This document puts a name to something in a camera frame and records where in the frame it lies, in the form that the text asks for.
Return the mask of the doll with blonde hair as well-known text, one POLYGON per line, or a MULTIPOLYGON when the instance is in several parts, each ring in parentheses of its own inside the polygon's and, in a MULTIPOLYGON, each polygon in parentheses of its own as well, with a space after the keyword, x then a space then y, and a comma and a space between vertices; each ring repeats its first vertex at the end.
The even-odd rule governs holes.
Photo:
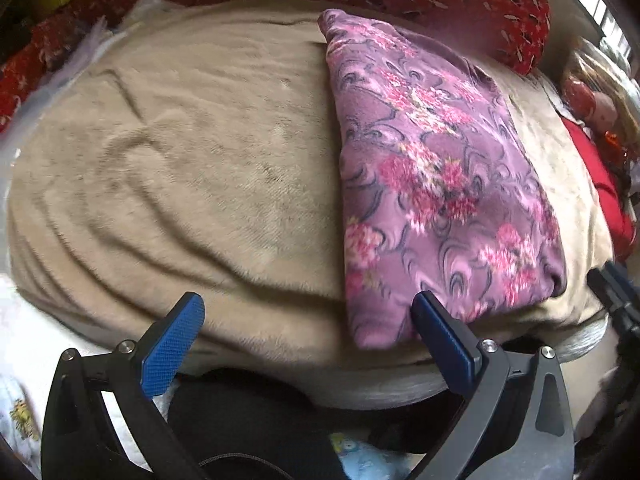
POLYGON ((614 134, 631 160, 639 159, 639 88, 598 48, 583 41, 570 52, 561 96, 594 133, 614 134))

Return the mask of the red cloth beside bed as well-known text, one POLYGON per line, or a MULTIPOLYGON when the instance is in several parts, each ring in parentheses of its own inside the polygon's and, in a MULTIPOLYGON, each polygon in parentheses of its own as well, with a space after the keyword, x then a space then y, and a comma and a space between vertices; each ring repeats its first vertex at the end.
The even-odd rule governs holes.
POLYGON ((570 138, 575 148, 577 148, 598 193, 600 207, 612 238, 615 259, 624 262, 631 256, 634 249, 636 228, 630 214, 623 210, 623 203, 617 191, 614 174, 605 167, 596 146, 584 133, 582 127, 564 117, 561 120, 570 134, 570 138))

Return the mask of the purple floral garment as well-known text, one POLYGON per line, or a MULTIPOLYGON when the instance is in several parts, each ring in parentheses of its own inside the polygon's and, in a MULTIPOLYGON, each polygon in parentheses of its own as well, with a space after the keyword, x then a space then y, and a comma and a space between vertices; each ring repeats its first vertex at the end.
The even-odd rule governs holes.
POLYGON ((410 338, 422 290, 463 322, 562 295, 559 222, 491 76, 374 18, 330 9, 318 25, 341 128, 356 345, 410 338))

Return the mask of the beige fleece blanket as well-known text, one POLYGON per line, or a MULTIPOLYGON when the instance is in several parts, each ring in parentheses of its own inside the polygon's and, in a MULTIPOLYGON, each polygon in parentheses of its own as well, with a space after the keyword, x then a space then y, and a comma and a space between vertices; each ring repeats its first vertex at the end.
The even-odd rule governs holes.
POLYGON ((345 294, 342 137, 318 21, 330 9, 429 36, 491 76, 559 222, 562 295, 472 323, 509 340, 599 312, 614 254, 598 194, 544 92, 431 27, 321 2, 245 0, 134 25, 43 114, 12 169, 17 290, 81 335, 140 336, 185 292, 206 304, 192 362, 399 368, 416 332, 363 349, 345 294))

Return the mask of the light blue printed cloth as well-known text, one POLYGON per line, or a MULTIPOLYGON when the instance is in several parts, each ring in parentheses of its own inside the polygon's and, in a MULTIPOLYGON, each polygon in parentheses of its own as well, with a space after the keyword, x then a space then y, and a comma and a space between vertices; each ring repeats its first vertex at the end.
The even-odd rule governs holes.
POLYGON ((405 479, 410 474, 410 460, 406 454, 380 450, 342 432, 330 434, 330 441, 349 479, 395 480, 405 479))

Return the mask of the black garment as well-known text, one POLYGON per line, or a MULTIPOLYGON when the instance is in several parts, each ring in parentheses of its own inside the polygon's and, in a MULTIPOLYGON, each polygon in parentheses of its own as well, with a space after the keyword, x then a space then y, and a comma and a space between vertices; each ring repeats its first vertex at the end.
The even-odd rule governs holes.
POLYGON ((222 368, 178 385, 168 424, 212 479, 349 479, 330 434, 416 456, 444 435, 460 402, 448 392, 381 411, 322 408, 280 380, 222 368))

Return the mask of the white printed cloth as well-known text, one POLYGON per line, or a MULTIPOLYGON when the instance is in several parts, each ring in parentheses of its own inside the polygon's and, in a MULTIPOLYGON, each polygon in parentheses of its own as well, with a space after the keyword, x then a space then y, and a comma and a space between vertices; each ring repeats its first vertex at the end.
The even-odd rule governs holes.
POLYGON ((1 375, 1 435, 27 470, 41 478, 40 428, 21 384, 9 375, 1 375))

